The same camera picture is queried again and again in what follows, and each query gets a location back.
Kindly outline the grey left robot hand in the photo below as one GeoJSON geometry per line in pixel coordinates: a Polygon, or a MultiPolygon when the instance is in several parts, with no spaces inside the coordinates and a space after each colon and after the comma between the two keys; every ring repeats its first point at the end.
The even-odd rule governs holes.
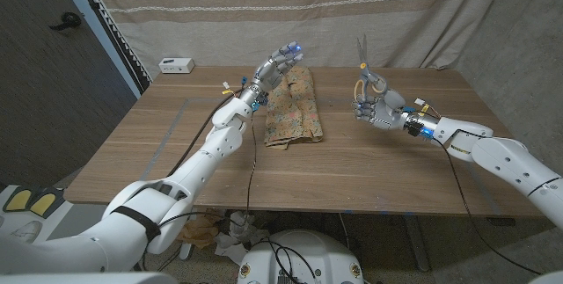
{"type": "Polygon", "coordinates": [[[263,105],[267,94],[274,90],[284,75],[302,59],[302,48],[296,41],[275,50],[255,70],[250,86],[242,91],[239,98],[249,106],[255,102],[263,105]]]}

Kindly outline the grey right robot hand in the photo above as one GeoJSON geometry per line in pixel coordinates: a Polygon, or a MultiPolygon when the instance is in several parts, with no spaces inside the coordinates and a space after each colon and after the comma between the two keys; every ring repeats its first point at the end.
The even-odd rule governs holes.
{"type": "Polygon", "coordinates": [[[357,95],[353,103],[357,120],[383,130],[406,130],[412,136],[434,137],[439,119],[428,113],[416,112],[394,90],[384,95],[357,95]]]}

